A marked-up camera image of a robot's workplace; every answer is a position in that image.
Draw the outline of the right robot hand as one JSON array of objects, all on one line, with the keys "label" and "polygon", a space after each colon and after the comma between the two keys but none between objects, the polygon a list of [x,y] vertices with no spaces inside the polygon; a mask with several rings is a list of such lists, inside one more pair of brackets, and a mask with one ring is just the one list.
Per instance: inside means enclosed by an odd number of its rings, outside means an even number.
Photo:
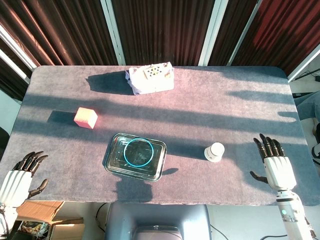
[{"label": "right robot hand", "polygon": [[292,164],[282,145],[262,133],[259,137],[260,139],[254,138],[253,141],[258,148],[266,176],[257,175],[254,171],[251,171],[250,175],[255,180],[268,184],[275,191],[291,191],[297,182]]}]

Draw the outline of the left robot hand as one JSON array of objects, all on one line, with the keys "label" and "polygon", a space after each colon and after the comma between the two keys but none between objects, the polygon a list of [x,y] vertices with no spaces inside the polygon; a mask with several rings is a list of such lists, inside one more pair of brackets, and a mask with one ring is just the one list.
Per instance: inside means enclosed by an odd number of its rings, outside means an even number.
[{"label": "left robot hand", "polygon": [[43,151],[30,152],[6,174],[0,188],[2,207],[18,208],[25,200],[40,194],[46,188],[48,179],[44,179],[38,188],[30,190],[37,169],[47,157]]}]

